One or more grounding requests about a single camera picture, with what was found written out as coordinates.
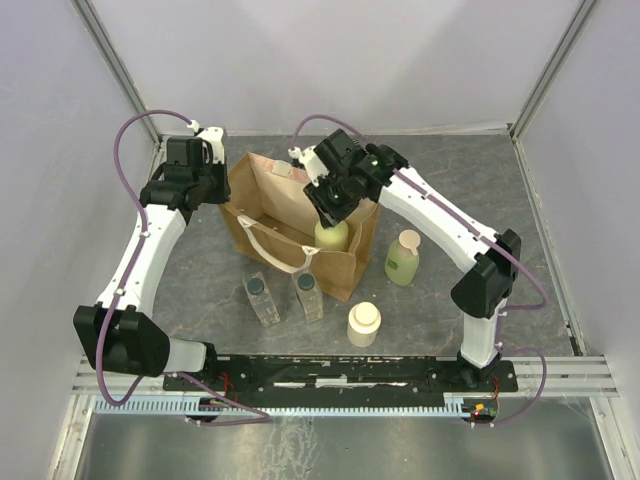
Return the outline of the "large green beige-cap bottle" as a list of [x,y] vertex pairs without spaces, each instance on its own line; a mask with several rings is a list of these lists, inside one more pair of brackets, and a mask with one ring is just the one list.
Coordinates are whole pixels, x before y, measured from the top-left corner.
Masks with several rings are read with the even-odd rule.
[[421,237],[418,232],[403,230],[391,243],[385,260],[385,273],[396,285],[405,287],[412,283],[417,272]]

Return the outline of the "small green pump bottle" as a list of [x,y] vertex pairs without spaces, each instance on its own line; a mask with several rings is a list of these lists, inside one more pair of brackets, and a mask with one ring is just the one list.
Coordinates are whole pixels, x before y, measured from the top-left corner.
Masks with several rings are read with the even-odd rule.
[[323,227],[318,221],[314,227],[314,244],[321,250],[346,252],[349,248],[348,224],[341,221],[334,227]]

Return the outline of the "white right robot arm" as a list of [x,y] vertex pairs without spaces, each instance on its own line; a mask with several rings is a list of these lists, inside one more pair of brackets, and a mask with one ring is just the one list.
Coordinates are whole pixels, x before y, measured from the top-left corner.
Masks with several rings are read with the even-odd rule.
[[463,274],[450,292],[464,322],[457,376],[468,390],[489,384],[501,357],[498,318],[518,275],[519,235],[511,229],[498,233],[472,219],[397,151],[363,145],[341,129],[315,146],[290,148],[289,156],[309,177],[304,193],[323,226],[337,225],[370,200],[408,220],[449,256]]

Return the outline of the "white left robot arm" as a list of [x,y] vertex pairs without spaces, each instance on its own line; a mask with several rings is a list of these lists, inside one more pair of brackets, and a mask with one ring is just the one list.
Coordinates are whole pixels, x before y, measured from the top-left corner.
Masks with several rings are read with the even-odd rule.
[[202,204],[230,199],[220,127],[171,136],[166,160],[140,192],[139,215],[124,256],[92,306],[77,308],[73,325],[91,366],[106,372],[158,377],[185,371],[199,390],[215,387],[221,368],[210,343],[169,337],[152,320],[167,261]]

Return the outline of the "brown canvas tote bag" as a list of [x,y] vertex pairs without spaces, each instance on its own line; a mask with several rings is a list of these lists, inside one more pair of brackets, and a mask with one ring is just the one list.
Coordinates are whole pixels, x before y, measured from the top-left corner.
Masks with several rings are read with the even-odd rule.
[[230,170],[230,201],[220,206],[236,251],[283,273],[310,268],[322,291],[347,301],[371,257],[379,206],[360,202],[347,218],[346,250],[307,252],[318,214],[303,192],[306,172],[289,163],[245,154]]

